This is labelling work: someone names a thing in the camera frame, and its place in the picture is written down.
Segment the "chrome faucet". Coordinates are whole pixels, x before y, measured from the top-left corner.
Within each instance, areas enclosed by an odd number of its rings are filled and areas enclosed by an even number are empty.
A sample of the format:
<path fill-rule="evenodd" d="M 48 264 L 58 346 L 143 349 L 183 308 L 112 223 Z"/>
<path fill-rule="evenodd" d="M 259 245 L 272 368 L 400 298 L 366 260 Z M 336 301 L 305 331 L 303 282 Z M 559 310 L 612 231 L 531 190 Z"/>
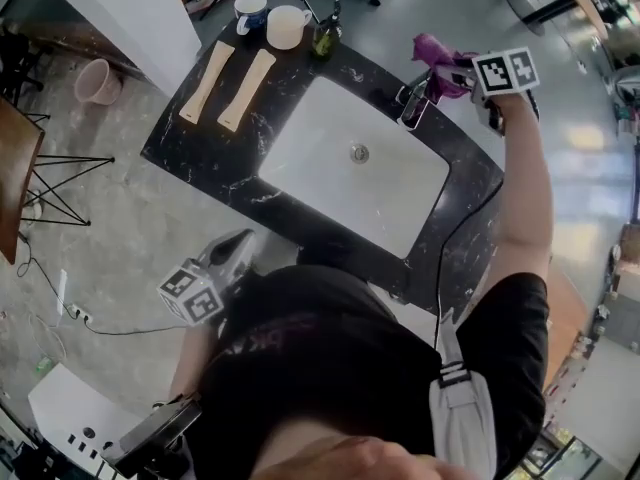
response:
<path fill-rule="evenodd" d="M 396 102 L 403 106 L 397 122 L 408 131 L 418 127 L 425 108 L 430 103 L 431 77 L 432 70 L 428 69 L 409 84 L 403 85 L 396 94 Z"/>

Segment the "brown wooden table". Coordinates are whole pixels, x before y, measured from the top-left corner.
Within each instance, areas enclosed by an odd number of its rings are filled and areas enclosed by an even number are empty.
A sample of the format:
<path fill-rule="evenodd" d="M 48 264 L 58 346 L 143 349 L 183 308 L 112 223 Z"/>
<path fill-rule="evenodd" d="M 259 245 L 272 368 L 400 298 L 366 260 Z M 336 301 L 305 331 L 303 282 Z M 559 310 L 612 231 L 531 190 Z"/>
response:
<path fill-rule="evenodd" d="M 22 209 L 44 131 L 0 96 L 0 253 L 16 261 Z"/>

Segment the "person's right forearm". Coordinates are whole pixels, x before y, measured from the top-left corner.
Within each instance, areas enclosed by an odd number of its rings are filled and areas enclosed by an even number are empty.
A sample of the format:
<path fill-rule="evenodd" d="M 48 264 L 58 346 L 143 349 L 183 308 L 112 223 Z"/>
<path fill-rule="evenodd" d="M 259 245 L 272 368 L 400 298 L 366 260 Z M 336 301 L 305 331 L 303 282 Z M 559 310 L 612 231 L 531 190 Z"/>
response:
<path fill-rule="evenodd" d="M 517 273 L 546 279 L 554 231 L 553 196 L 538 119 L 521 94 L 492 98 L 504 118 L 505 169 L 496 252 L 485 288 Z"/>

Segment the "black marble vanity unit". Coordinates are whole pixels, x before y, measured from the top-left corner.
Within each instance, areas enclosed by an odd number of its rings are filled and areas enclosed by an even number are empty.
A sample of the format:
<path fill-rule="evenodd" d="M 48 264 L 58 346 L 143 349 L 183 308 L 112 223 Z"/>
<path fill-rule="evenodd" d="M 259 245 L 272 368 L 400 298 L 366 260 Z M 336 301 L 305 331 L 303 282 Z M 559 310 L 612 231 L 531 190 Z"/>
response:
<path fill-rule="evenodd" d="M 314 60 L 309 42 L 276 53 L 236 132 L 219 114 L 231 102 L 264 32 L 247 36 L 228 25 L 219 40 L 235 51 L 197 124 L 179 116 L 206 68 L 198 61 L 171 98 L 142 156 L 215 200 L 295 243 L 306 260 L 338 267 L 427 311 L 463 307 L 494 252 L 496 191 L 502 170 L 455 123 L 428 106 L 412 134 L 449 164 L 450 172 L 409 255 L 398 258 L 318 211 L 270 187 L 259 167 L 295 106 L 317 77 L 328 78 L 392 120 L 401 114 L 399 78 L 348 46 L 328 61 Z"/>

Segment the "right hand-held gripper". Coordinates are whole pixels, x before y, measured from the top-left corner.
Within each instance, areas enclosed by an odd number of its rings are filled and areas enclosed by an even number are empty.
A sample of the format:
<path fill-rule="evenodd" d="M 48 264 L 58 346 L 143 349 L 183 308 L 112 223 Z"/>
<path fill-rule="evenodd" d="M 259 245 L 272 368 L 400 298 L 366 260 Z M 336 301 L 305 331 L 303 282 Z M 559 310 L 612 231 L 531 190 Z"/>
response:
<path fill-rule="evenodd" d="M 532 90 L 540 78 L 528 47 L 490 52 L 471 59 L 472 65 L 438 65 L 438 76 L 450 76 L 447 84 L 456 91 L 471 91 L 481 122 L 499 136 L 504 135 L 504 118 L 492 97 L 523 94 L 536 118 L 538 105 Z"/>

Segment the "blue and white mug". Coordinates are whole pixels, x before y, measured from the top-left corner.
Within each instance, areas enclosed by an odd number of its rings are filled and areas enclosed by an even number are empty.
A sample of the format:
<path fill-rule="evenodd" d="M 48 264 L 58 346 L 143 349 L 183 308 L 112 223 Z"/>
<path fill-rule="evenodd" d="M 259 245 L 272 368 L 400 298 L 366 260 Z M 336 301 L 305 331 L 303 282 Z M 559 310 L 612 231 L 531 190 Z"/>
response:
<path fill-rule="evenodd" d="M 267 0 L 235 0 L 236 32 L 245 36 L 262 27 L 267 17 Z"/>

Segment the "pink bucket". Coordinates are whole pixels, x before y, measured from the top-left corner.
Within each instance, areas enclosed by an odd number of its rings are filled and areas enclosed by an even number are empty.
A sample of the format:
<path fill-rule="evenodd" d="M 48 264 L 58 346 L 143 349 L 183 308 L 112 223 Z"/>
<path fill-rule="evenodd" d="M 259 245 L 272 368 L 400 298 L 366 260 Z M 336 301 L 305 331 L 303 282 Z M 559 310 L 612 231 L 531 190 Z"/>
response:
<path fill-rule="evenodd" d="M 105 59 L 94 59 L 84 66 L 74 84 L 80 103 L 108 106 L 122 91 L 122 82 Z"/>

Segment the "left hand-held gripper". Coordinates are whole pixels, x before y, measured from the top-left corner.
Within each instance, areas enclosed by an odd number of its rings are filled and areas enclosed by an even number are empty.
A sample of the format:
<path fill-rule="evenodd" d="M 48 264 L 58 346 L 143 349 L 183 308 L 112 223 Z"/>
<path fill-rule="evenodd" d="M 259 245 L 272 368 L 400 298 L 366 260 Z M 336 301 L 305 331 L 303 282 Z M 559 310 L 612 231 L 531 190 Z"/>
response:
<path fill-rule="evenodd" d="M 229 232 L 212 241 L 194 259 L 175 266 L 157 286 L 169 311 L 189 326 L 223 314 L 255 253 L 255 232 Z M 228 261 L 228 267 L 219 266 Z"/>

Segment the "grey shoulder bag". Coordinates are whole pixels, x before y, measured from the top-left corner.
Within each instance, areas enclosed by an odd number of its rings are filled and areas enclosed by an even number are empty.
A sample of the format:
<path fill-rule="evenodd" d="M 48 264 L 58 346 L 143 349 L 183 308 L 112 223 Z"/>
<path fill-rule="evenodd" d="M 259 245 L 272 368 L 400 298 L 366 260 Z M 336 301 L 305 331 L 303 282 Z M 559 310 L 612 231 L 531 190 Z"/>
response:
<path fill-rule="evenodd" d="M 429 388 L 435 456 L 493 480 L 497 447 L 489 388 L 464 361 L 452 311 L 439 320 L 438 351 L 442 365 Z"/>

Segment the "person's black t-shirt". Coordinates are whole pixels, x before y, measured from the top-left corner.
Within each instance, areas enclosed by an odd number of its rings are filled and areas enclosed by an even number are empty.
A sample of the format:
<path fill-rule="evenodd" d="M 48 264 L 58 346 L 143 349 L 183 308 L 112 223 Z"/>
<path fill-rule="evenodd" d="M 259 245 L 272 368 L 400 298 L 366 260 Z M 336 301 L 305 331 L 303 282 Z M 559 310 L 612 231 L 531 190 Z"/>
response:
<path fill-rule="evenodd" d="M 466 366 L 488 384 L 498 478 L 542 427 L 548 313 L 544 281 L 517 273 L 457 330 Z M 186 434 L 195 478 L 249 480 L 270 434 L 298 417 L 430 454 L 441 365 L 360 279 L 323 266 L 274 271 L 234 301 L 200 382 L 202 413 Z"/>

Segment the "white box with holes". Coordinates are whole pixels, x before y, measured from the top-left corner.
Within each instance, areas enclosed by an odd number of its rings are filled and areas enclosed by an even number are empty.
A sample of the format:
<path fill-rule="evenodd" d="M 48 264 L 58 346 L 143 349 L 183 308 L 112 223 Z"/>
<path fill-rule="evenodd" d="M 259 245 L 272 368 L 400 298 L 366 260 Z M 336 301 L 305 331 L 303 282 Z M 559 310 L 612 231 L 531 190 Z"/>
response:
<path fill-rule="evenodd" d="M 130 431 L 140 418 L 124 410 L 74 375 L 54 366 L 28 395 L 42 437 L 98 480 L 125 480 L 101 453 Z"/>

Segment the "purple cloth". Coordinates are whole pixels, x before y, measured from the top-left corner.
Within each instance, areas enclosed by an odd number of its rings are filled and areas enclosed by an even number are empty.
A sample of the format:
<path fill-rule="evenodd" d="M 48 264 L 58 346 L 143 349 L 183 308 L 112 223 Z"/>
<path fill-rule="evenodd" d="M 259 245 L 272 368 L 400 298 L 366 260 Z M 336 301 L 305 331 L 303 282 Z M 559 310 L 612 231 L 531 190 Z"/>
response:
<path fill-rule="evenodd" d="M 476 53 L 452 51 L 433 35 L 425 33 L 415 36 L 413 44 L 412 60 L 423 61 L 431 72 L 425 94 L 432 103 L 437 104 L 442 97 L 458 99 L 470 92 L 437 75 L 436 69 L 442 66 L 471 67 L 471 59 Z"/>

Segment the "beige mug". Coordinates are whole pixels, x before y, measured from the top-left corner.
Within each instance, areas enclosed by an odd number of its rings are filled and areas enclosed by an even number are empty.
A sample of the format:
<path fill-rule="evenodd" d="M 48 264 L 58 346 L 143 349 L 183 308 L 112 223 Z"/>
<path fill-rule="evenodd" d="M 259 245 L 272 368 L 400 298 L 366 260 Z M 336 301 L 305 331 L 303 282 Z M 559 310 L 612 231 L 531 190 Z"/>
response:
<path fill-rule="evenodd" d="M 278 50 L 296 48 L 301 43 L 304 29 L 312 17 L 310 10 L 302 10 L 291 5 L 273 8 L 267 16 L 267 42 Z"/>

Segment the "dark green soap bottle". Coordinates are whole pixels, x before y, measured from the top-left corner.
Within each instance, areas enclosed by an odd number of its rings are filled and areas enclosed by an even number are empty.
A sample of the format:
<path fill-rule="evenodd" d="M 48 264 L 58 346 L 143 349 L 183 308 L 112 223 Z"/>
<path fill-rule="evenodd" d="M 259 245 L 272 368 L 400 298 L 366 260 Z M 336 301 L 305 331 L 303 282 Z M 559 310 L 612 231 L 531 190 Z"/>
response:
<path fill-rule="evenodd" d="M 328 60 L 342 36 L 341 2 L 334 1 L 333 12 L 322 20 L 314 30 L 312 41 L 312 55 L 319 60 Z"/>

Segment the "white sink basin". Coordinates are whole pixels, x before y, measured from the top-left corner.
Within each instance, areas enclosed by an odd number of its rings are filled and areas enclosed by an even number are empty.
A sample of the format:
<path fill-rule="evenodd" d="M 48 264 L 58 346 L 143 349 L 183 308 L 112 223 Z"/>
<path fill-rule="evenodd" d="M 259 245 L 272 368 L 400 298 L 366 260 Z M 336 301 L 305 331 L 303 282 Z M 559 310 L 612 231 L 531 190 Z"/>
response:
<path fill-rule="evenodd" d="M 369 160 L 351 161 L 352 144 Z M 261 180 L 394 256 L 406 258 L 434 209 L 449 164 L 336 82 L 317 77 L 260 165 Z"/>

